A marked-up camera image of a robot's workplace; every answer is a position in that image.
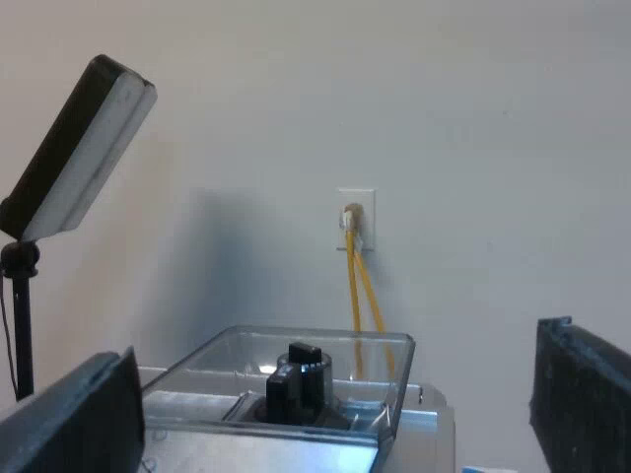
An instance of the wall plate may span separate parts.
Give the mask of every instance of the wall plate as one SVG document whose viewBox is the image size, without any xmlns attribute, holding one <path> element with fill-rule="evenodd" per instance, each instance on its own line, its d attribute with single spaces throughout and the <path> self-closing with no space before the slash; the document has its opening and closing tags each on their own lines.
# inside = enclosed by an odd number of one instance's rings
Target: wall plate
<svg viewBox="0 0 631 473">
<path fill-rule="evenodd" d="M 375 194 L 376 189 L 337 189 L 337 214 L 334 216 L 337 231 L 337 249 L 346 250 L 344 231 L 339 229 L 339 214 L 348 204 L 360 204 L 364 208 L 363 221 L 360 223 L 360 237 L 365 250 L 375 249 Z"/>
</svg>

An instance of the lamp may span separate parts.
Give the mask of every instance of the lamp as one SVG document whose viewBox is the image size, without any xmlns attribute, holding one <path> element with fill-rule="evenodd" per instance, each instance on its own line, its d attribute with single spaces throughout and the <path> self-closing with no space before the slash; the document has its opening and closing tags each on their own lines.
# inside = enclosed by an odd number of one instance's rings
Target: lamp
<svg viewBox="0 0 631 473">
<path fill-rule="evenodd" d="M 156 88 L 105 55 L 79 79 L 24 174 L 0 204 L 0 230 L 16 239 L 0 254 L 13 280 L 18 399 L 32 394 L 29 278 L 35 241 L 76 229 L 157 99 Z"/>
</svg>

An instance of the silver machine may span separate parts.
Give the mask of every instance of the silver machine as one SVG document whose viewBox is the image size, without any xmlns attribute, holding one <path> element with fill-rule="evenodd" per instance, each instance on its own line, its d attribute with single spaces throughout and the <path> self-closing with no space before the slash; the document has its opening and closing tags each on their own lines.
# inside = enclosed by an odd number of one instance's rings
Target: silver machine
<svg viewBox="0 0 631 473">
<path fill-rule="evenodd" d="M 141 368 L 139 472 L 455 471 L 454 410 L 403 334 L 237 326 Z"/>
</svg>

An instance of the white wall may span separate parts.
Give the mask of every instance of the white wall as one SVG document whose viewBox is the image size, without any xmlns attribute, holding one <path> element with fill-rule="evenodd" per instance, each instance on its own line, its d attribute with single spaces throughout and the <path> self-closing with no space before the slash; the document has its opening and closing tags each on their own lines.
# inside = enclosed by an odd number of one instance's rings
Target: white wall
<svg viewBox="0 0 631 473">
<path fill-rule="evenodd" d="M 38 386 L 129 344 L 167 365 L 238 322 L 350 327 L 336 186 L 379 189 L 386 322 L 456 407 L 460 463 L 544 470 L 539 317 L 631 349 L 628 1 L 2 7 L 3 193 L 90 57 L 160 96 L 82 227 L 40 243 Z"/>
</svg>

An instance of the clear plastic container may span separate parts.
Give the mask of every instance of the clear plastic container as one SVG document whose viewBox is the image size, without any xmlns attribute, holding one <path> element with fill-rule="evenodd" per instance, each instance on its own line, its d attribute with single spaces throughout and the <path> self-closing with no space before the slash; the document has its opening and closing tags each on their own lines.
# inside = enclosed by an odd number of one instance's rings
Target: clear plastic container
<svg viewBox="0 0 631 473">
<path fill-rule="evenodd" d="M 257 423 L 245 415 L 264 399 L 267 378 L 293 342 L 320 347 L 332 359 L 332 407 L 348 421 L 348 429 Z M 390 444 L 414 347 L 404 334 L 229 328 L 145 386 L 147 427 Z"/>
</svg>

